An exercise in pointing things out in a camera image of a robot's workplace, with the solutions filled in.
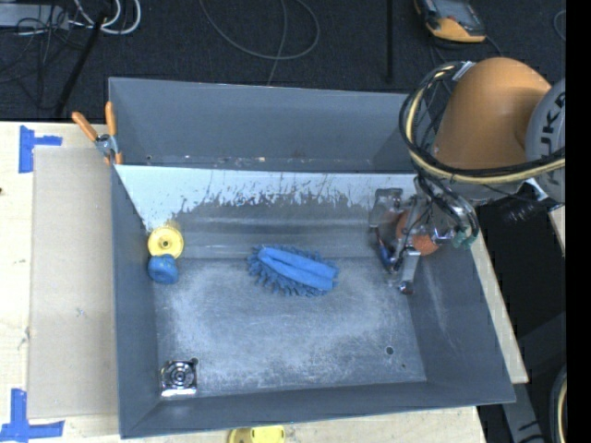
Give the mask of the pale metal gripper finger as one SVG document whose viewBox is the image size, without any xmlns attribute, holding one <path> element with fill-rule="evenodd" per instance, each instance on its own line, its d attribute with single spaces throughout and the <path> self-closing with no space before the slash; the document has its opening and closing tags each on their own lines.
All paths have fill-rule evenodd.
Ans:
<svg viewBox="0 0 591 443">
<path fill-rule="evenodd" d="M 377 241 L 380 262 L 389 273 L 397 271 L 396 226 L 403 213 L 401 188 L 378 188 L 371 208 L 371 230 Z"/>
<path fill-rule="evenodd" d="M 403 294 L 413 293 L 413 283 L 420 257 L 420 252 L 413 246 L 406 246 L 399 257 L 397 287 Z"/>
</svg>

